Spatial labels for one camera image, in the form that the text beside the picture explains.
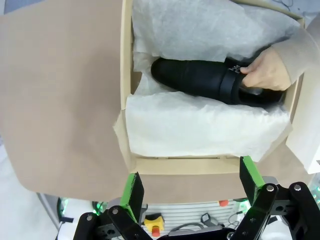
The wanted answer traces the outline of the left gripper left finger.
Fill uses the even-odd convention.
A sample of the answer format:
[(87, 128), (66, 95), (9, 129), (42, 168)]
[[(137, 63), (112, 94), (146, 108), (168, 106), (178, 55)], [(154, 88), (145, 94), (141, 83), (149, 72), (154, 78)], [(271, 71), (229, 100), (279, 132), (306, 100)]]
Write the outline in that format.
[(100, 215), (93, 212), (82, 214), (74, 233), (75, 240), (150, 240), (139, 222), (144, 198), (140, 175), (129, 174), (123, 194)]

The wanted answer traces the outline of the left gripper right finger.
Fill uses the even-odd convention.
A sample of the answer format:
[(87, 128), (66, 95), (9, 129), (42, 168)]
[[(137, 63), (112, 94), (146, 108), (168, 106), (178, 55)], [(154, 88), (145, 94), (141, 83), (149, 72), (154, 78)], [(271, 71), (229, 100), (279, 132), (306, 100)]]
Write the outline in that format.
[(250, 156), (242, 156), (239, 177), (251, 205), (235, 230), (235, 240), (257, 240), (270, 217), (281, 216), (294, 240), (320, 238), (320, 210), (304, 182), (294, 182), (289, 188), (266, 183)]

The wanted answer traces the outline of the person's left hand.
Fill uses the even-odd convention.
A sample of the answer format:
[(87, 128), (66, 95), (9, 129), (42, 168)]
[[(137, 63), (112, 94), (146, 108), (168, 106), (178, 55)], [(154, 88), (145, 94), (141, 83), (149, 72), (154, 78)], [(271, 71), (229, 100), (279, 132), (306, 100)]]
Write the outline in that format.
[(269, 47), (247, 67), (241, 67), (245, 75), (242, 83), (248, 88), (285, 91), (291, 85), (288, 71), (276, 50)]

